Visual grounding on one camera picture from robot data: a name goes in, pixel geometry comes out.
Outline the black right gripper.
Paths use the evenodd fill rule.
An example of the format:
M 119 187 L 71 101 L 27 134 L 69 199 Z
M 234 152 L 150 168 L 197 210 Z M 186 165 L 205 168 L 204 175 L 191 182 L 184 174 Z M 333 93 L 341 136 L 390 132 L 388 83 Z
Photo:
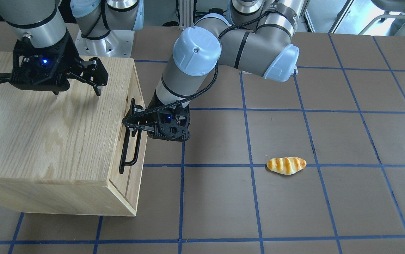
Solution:
M 26 38 L 17 40 L 10 85 L 20 90 L 53 91 L 54 95 L 59 95 L 69 90 L 68 78 L 87 83 L 101 96 L 109 74 L 98 57 L 82 61 L 70 35 L 46 48 L 34 48 Z

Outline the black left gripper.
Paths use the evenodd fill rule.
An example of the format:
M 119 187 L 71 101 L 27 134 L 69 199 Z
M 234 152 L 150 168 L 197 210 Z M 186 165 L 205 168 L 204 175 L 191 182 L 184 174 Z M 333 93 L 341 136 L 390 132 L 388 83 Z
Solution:
M 147 115 L 147 122 L 129 123 L 127 128 L 131 136 L 136 136 L 137 132 L 148 132 L 148 137 L 160 140 L 173 140 L 184 142 L 190 139 L 188 127 L 190 125 L 189 106 L 183 107 L 181 104 L 166 108 L 160 111 L 144 109 L 139 104 L 132 106 L 132 115 Z

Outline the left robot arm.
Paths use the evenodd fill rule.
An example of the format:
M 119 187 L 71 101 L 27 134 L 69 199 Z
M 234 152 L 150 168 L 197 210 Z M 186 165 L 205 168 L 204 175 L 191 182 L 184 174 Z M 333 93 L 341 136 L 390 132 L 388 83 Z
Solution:
M 189 103 L 212 87 L 218 65 L 287 81 L 299 57 L 292 38 L 307 3 L 231 0 L 226 16 L 203 16 L 176 40 L 149 106 L 133 105 L 122 124 L 154 139 L 188 140 Z

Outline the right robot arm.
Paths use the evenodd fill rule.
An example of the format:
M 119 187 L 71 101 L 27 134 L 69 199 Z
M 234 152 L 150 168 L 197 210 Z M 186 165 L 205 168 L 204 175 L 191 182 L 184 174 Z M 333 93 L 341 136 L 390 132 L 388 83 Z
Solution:
M 70 79 L 100 96 L 109 74 L 101 56 L 120 56 L 115 31 L 144 26 L 142 0 L 0 0 L 0 16 L 17 36 L 13 68 L 0 84 L 19 90 L 69 90 Z

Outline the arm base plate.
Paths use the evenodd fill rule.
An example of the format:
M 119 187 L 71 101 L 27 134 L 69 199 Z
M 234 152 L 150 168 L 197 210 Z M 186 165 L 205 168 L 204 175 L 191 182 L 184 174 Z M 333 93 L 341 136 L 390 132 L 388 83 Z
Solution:
M 130 58 L 134 35 L 135 31 L 112 30 L 103 39 L 90 40 L 81 37 L 81 31 L 79 31 L 75 46 L 83 56 Z

